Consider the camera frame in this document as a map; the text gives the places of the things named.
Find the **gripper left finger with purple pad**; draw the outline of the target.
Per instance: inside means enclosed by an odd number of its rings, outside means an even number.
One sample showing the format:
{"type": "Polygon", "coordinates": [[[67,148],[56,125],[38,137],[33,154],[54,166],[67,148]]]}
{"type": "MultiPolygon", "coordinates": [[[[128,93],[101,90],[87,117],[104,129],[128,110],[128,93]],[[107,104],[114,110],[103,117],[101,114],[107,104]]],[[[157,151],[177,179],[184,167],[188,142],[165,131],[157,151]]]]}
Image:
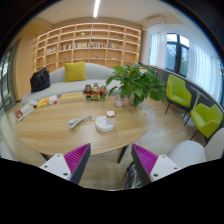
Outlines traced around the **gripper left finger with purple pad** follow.
{"type": "Polygon", "coordinates": [[[78,184],[83,175],[90,154],[91,145],[85,144],[65,155],[55,154],[41,166],[41,169],[74,184],[78,184]]]}

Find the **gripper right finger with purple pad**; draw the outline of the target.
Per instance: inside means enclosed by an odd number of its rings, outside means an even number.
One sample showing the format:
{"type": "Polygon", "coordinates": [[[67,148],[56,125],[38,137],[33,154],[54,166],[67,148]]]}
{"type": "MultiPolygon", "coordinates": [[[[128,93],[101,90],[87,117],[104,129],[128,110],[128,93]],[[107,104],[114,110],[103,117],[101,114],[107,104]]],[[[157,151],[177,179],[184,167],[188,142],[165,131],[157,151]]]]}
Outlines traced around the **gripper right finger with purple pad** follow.
{"type": "Polygon", "coordinates": [[[132,145],[131,154],[143,185],[147,185],[179,170],[179,167],[168,156],[157,156],[136,144],[132,145]]]}

